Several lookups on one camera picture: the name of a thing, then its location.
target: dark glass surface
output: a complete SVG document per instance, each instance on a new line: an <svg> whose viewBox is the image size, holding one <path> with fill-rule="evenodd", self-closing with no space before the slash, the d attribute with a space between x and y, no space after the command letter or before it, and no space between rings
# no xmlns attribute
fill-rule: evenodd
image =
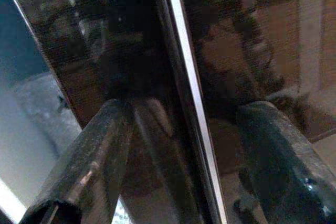
<svg viewBox="0 0 336 224"><path fill-rule="evenodd" d="M272 102L335 168L335 11L332 0L183 1L227 214L240 223L240 105Z"/></svg>
<svg viewBox="0 0 336 224"><path fill-rule="evenodd" d="M84 127L108 99L134 108L121 197L134 223L208 223L154 0L17 0Z"/></svg>

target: glass panel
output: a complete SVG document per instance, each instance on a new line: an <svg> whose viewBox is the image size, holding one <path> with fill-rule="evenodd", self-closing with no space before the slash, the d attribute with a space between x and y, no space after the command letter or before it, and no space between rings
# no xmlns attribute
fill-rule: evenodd
<svg viewBox="0 0 336 224"><path fill-rule="evenodd" d="M81 128L13 0L2 0L2 10L0 209L19 223ZM118 200L113 224L131 223Z"/></svg>
<svg viewBox="0 0 336 224"><path fill-rule="evenodd" d="M195 143L185 127L154 0L17 2L62 90L53 90L58 86L50 74L16 87L32 120L57 138L48 169L66 149L64 140L79 133L73 121L56 123L60 115L73 117L71 108L85 127L106 100L126 100L137 122L121 192L130 218L117 214L114 221L205 223L209 213ZM45 92L55 95L42 99Z"/></svg>
<svg viewBox="0 0 336 224"><path fill-rule="evenodd" d="M336 150L331 2L184 0L230 223L254 223L243 211L249 208L266 223L247 192L235 118L239 105L272 102L314 148L324 149L322 158L333 166L335 152L327 151Z"/></svg>

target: floor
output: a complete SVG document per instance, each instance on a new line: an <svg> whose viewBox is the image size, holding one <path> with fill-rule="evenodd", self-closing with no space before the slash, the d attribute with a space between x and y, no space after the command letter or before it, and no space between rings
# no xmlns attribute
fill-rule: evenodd
<svg viewBox="0 0 336 224"><path fill-rule="evenodd" d="M226 208L226 216L228 218L228 223L229 224L242 224L238 216L235 214L233 210L233 203L236 199L239 198L238 173L226 174L225 176L222 177L220 182L222 184L222 190L223 190L223 196L224 196L225 208ZM260 224L267 224L267 220L265 219L265 216L260 206L258 206L253 211L253 214Z"/></svg>
<svg viewBox="0 0 336 224"><path fill-rule="evenodd" d="M336 134L314 143L313 148L336 176Z"/></svg>
<svg viewBox="0 0 336 224"><path fill-rule="evenodd" d="M336 84L311 93L306 100L305 136L315 143L336 130Z"/></svg>

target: aluminum strip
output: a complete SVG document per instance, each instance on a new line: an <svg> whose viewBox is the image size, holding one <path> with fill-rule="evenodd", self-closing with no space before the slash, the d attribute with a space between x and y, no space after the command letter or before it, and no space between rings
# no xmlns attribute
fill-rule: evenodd
<svg viewBox="0 0 336 224"><path fill-rule="evenodd" d="M227 218L224 208L224 201L222 196L222 191L219 183L219 176L217 172L217 164L215 159L215 154L212 146L212 141L210 133L206 123L206 117L204 113L202 95L200 91L200 85L197 78L196 66L193 60L191 45L188 37L186 22L184 19L182 1L181 0L171 0L172 10L174 19L177 26L177 33L180 39L183 59L187 70L188 79L190 82L191 92L193 96L193 101L196 108L197 119L199 123L199 128L201 131L204 150L206 154L206 161L208 163L208 169L211 176L211 181L213 184L213 190L216 197L216 202L218 206L219 216L222 224L227 224Z"/></svg>

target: dark metal bar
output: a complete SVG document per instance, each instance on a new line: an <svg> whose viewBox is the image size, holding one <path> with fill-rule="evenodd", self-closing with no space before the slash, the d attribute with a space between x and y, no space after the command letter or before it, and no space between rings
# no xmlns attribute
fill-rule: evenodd
<svg viewBox="0 0 336 224"><path fill-rule="evenodd" d="M27 210L24 223L110 224L133 132L132 108L106 102L69 146ZM53 222L63 216L71 222Z"/></svg>
<svg viewBox="0 0 336 224"><path fill-rule="evenodd" d="M336 223L336 177L269 102L237 113L249 176L269 223Z"/></svg>

